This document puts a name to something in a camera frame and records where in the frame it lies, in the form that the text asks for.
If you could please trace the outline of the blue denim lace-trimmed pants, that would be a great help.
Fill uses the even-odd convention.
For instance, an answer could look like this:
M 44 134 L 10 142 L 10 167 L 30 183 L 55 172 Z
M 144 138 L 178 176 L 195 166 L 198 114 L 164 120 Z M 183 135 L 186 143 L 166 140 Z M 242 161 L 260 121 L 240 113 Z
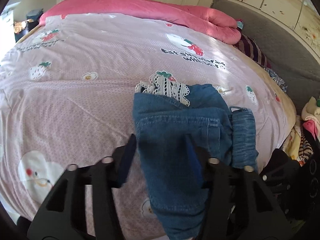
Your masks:
M 256 167 L 252 111 L 228 107 L 211 84 L 156 72 L 136 85 L 132 114 L 153 212 L 170 239 L 197 236 L 208 191 L 195 149 L 235 168 Z

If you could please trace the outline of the clothes pile beside bed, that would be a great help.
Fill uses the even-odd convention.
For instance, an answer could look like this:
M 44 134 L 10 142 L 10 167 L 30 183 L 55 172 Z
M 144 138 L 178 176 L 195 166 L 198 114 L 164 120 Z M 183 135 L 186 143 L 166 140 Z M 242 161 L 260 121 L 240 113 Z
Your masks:
M 319 146 L 319 99 L 313 96 L 303 107 L 301 115 L 296 116 L 296 123 L 281 149 L 304 166 L 316 152 L 312 143 Z

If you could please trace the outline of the grey quilted headboard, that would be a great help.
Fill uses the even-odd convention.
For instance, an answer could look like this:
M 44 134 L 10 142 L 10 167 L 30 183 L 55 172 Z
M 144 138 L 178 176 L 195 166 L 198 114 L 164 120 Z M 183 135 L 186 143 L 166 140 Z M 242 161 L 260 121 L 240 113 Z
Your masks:
M 244 21 L 243 33 L 254 39 L 271 61 L 273 70 L 287 84 L 287 95 L 300 113 L 313 97 L 319 96 L 319 62 L 287 30 L 243 5 L 213 0 L 210 6 Z

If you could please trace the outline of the pink strawberry print bedsheet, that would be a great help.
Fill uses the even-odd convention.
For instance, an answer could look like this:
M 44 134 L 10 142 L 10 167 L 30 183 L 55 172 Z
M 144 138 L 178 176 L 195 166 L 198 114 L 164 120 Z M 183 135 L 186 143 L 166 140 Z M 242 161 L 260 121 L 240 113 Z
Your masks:
M 33 220 L 69 164 L 90 166 L 136 136 L 135 88 L 156 72 L 211 84 L 255 119 L 261 171 L 296 121 L 291 99 L 234 45 L 162 20 L 120 13 L 46 18 L 1 61 L 1 203 Z M 113 191 L 126 239 L 166 235 L 153 212 L 138 146 Z

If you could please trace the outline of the striped purple pillow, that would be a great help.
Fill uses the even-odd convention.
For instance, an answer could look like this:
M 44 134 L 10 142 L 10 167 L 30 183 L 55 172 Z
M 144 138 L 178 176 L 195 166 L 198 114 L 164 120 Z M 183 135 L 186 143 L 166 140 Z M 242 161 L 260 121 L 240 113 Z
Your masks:
M 234 45 L 235 48 L 244 53 L 262 67 L 271 68 L 266 55 L 259 48 L 254 39 L 242 34 L 240 41 Z

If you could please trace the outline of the pink rolled quilt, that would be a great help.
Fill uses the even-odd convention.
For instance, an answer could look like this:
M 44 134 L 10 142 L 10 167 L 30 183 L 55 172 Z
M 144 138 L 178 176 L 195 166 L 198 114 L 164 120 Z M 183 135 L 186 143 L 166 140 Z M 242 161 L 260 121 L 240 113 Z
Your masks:
M 45 12 L 40 17 L 39 25 L 46 25 L 46 18 L 51 16 L 86 13 L 120 13 L 167 21 L 230 45 L 238 43 L 241 38 L 236 20 L 224 12 L 197 5 L 177 5 L 153 0 L 64 0 Z

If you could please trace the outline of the blue storage bin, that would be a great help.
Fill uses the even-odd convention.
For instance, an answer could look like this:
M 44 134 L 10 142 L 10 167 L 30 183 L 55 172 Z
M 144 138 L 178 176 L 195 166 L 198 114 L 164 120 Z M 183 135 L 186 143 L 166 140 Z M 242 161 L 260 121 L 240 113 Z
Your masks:
M 44 13 L 44 9 L 34 9 L 26 14 L 26 19 L 32 26 L 37 26 L 39 24 L 40 17 Z

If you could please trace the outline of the floral wall painting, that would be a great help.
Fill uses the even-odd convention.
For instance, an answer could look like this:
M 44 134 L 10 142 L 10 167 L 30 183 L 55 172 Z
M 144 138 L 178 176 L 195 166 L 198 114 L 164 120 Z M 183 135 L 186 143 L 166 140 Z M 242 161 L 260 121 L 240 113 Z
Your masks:
M 272 16 L 292 29 L 319 54 L 319 13 L 311 0 L 237 0 Z

